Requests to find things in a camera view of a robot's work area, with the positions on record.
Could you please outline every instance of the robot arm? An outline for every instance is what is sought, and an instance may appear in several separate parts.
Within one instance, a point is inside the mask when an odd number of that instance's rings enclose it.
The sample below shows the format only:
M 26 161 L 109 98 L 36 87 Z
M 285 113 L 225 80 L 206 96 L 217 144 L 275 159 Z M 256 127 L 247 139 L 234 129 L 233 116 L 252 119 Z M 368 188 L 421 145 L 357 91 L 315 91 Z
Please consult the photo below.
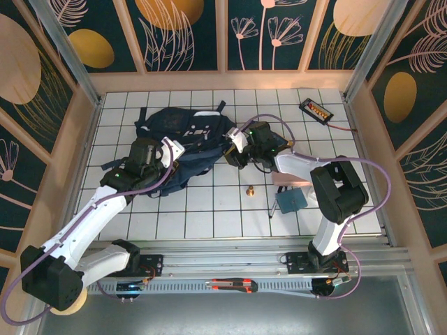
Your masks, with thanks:
M 316 270 L 324 269 L 337 256 L 337 240 L 346 222 L 368 202 L 360 178 L 350 162 L 313 161 L 284 151 L 290 145 L 275 137 L 267 122 L 252 123 L 246 132 L 247 137 L 236 128 L 228 133 L 234 144 L 226 154 L 229 164 L 242 169 L 250 162 L 261 163 L 265 169 L 312 182 L 323 218 L 309 243 L 309 258 Z
M 184 152 L 178 142 L 165 138 L 176 160 Z M 167 145 L 149 139 L 137 139 L 131 146 L 124 167 L 107 172 L 94 196 L 82 210 L 53 238 L 40 248 L 28 246 L 20 256 L 22 271 L 55 244 L 60 245 L 44 261 L 22 279 L 22 288 L 59 311 L 66 310 L 76 300 L 82 289 L 93 282 L 123 269 L 136 270 L 140 251 L 133 244 L 117 240 L 106 249 L 81 258 L 90 243 L 109 221 L 122 211 L 135 195 L 118 195 L 98 202 L 111 195 L 147 188 L 160 179 L 169 166 Z

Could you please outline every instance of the white floor panel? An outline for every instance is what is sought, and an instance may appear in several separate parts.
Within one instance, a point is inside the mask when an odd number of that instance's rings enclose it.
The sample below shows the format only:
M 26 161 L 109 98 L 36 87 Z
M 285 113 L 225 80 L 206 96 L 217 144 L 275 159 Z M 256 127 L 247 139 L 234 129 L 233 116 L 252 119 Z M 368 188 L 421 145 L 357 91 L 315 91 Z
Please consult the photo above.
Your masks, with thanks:
M 332 124 L 335 126 L 350 127 L 340 94 L 335 89 L 109 93 L 80 190 L 79 208 L 88 202 L 94 189 L 99 186 L 104 175 L 101 165 L 129 154 L 130 144 L 136 139 L 133 123 L 139 117 L 140 107 L 148 107 L 149 116 L 166 106 L 210 109 L 216 108 L 224 100 L 227 106 L 223 114 L 239 124 L 258 114 L 281 117 L 292 128 L 298 141 L 295 149 L 299 152 L 320 157 L 358 157 L 351 132 L 325 127 L 301 112 L 298 104 L 306 98 L 323 103 L 334 114 Z M 289 138 L 287 130 L 277 120 L 265 120 L 271 122 L 273 131 Z M 354 166 L 365 182 L 361 165 L 354 163 Z M 254 186 L 255 194 L 252 197 L 246 194 L 249 185 Z M 296 213 L 282 214 L 277 210 L 269 219 L 268 209 L 273 205 L 276 192 L 271 174 L 259 172 L 252 164 L 238 170 L 222 158 L 212 171 L 191 178 L 183 191 L 155 199 L 138 196 L 113 218 L 99 239 L 149 241 L 314 235 L 322 214 L 312 201 L 308 201 L 307 208 Z M 370 200 L 364 211 L 372 205 Z M 376 214 L 356 220 L 348 229 L 348 234 L 380 235 Z

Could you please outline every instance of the backpack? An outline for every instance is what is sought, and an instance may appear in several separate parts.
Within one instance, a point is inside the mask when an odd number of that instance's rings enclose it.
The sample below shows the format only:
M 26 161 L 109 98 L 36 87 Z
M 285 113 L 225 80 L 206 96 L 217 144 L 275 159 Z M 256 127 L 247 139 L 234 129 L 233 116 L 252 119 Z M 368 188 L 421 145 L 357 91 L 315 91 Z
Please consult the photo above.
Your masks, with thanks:
M 160 192 L 159 195 L 165 197 L 182 190 L 191 177 L 208 173 L 231 147 L 231 141 L 225 138 L 225 134 L 236 125 L 221 114 L 224 106 L 225 102 L 221 101 L 216 111 L 167 107 L 147 120 L 147 108 L 141 108 L 140 118 L 135 122 L 137 137 L 150 137 L 161 142 L 167 136 L 185 148 L 185 152 L 177 159 L 175 173 L 148 196 Z

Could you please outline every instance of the leaf pattern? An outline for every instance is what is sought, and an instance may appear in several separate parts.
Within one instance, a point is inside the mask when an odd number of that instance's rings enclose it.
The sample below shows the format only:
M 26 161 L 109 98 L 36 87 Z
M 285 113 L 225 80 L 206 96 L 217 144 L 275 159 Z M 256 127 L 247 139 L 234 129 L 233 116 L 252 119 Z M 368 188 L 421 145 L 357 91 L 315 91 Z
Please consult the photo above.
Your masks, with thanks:
M 408 59 L 412 71 L 419 73 L 436 73 L 447 61 L 447 35 L 422 37 L 409 55 L 390 61 L 388 65 Z
M 401 166 L 418 209 L 447 207 L 447 133 L 432 145 L 408 153 Z
M 64 27 L 76 27 L 85 13 L 89 10 L 87 0 L 48 0 L 57 17 L 57 21 Z
M 447 0 L 433 0 L 430 3 L 423 25 L 431 36 L 447 34 Z
M 178 71 L 188 65 L 189 70 L 194 61 L 194 35 L 188 17 L 179 12 L 172 3 L 173 15 L 161 0 L 155 0 L 159 15 L 155 13 L 148 1 L 142 1 L 149 24 L 142 19 L 140 23 L 145 30 L 145 63 L 150 71 Z M 169 27 L 159 29 L 157 26 Z

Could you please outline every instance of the purple cable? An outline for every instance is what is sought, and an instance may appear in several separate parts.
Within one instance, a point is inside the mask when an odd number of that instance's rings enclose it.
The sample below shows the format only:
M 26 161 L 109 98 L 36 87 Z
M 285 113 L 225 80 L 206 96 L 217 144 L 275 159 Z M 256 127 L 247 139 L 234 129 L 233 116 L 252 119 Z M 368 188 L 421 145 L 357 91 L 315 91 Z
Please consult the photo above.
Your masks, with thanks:
M 141 194 L 141 193 L 146 193 L 149 191 L 152 191 L 153 189 L 159 187 L 169 176 L 169 174 L 171 173 L 171 171 L 173 170 L 173 165 L 174 165 L 174 160 L 173 160 L 173 156 L 174 156 L 174 152 L 173 149 L 171 148 L 171 146 L 169 145 L 168 142 L 165 142 L 166 146 L 168 147 L 169 150 L 169 155 L 170 155 L 170 161 L 169 161 L 169 167 L 168 170 L 166 171 L 166 173 L 162 176 L 162 178 L 156 182 L 154 185 L 149 186 L 147 188 L 144 188 L 142 190 L 138 190 L 138 191 L 127 191 L 127 192 L 121 192 L 121 193 L 115 193 L 115 194 L 111 194 L 108 195 L 107 197 L 104 197 L 98 201 L 96 201 L 94 203 L 94 205 L 90 206 L 89 208 L 87 208 L 87 210 L 76 220 L 76 222 L 66 231 L 66 233 L 60 238 L 60 242 L 64 242 L 66 239 L 68 239 L 68 237 L 70 236 L 70 234 L 79 226 L 79 224 L 82 222 L 82 220 L 84 220 L 87 215 L 89 215 L 89 213 L 91 211 L 93 211 L 95 208 L 97 208 L 97 206 L 99 206 L 100 204 L 102 204 L 103 202 L 116 198 L 116 197 L 121 197 L 121 196 L 127 196 L 127 195 L 137 195 L 137 194 Z M 61 246 L 61 244 L 55 244 L 54 246 L 52 246 L 47 252 L 45 252 L 42 256 L 40 256 L 37 260 L 35 260 L 29 267 L 27 267 L 12 283 L 11 285 L 6 289 L 5 294 L 3 295 L 3 299 L 1 300 L 1 309 L 0 309 L 0 314 L 1 317 L 5 320 L 6 323 L 12 325 L 12 326 L 25 326 L 29 323 L 32 323 L 34 321 L 36 321 L 39 318 L 42 318 L 46 313 L 48 313 L 51 309 L 51 306 L 45 307 L 45 309 L 43 310 L 42 313 L 34 316 L 31 319 L 25 320 L 25 321 L 15 321 L 12 320 L 11 318 L 9 318 L 7 312 L 6 312 L 6 302 L 8 301 L 8 298 L 11 294 L 11 292 L 14 290 L 15 286 L 17 286 L 17 284 L 29 273 L 31 272 L 32 269 L 34 269 L 37 265 L 39 265 L 44 259 L 46 259 L 46 257 L 48 257 L 53 251 L 55 251 L 57 248 L 59 248 Z

